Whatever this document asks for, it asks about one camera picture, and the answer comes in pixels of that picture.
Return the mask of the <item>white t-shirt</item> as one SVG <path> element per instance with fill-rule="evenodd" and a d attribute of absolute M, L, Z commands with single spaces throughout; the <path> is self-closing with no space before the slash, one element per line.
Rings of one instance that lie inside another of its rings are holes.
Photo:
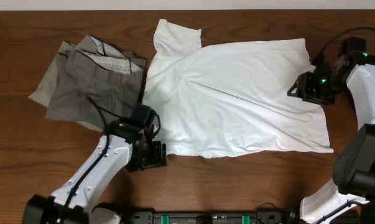
<path fill-rule="evenodd" d="M 143 102 L 168 154 L 332 152 L 322 107 L 287 95 L 313 70 L 305 39 L 202 46 L 201 30 L 161 19 L 154 47 Z"/>

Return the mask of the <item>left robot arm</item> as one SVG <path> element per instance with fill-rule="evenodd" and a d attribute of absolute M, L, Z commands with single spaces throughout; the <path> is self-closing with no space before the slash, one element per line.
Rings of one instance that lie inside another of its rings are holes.
<path fill-rule="evenodd" d="M 159 131 L 159 115 L 142 104 L 130 117 L 106 123 L 95 150 L 66 183 L 49 197 L 35 195 L 28 201 L 23 223 L 120 223 L 121 214 L 97 207 L 97 201 L 122 168 L 166 166 L 166 145 L 155 140 Z"/>

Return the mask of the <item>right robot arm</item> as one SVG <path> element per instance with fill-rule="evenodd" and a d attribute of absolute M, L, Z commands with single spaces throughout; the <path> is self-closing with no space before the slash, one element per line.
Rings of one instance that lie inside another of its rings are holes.
<path fill-rule="evenodd" d="M 345 93 L 358 132 L 336 159 L 333 175 L 313 195 L 301 199 L 287 223 L 349 223 L 348 210 L 361 209 L 356 223 L 375 223 L 375 55 L 366 39 L 349 37 L 338 46 L 333 66 L 318 54 L 314 71 L 298 76 L 287 94 L 321 106 Z"/>

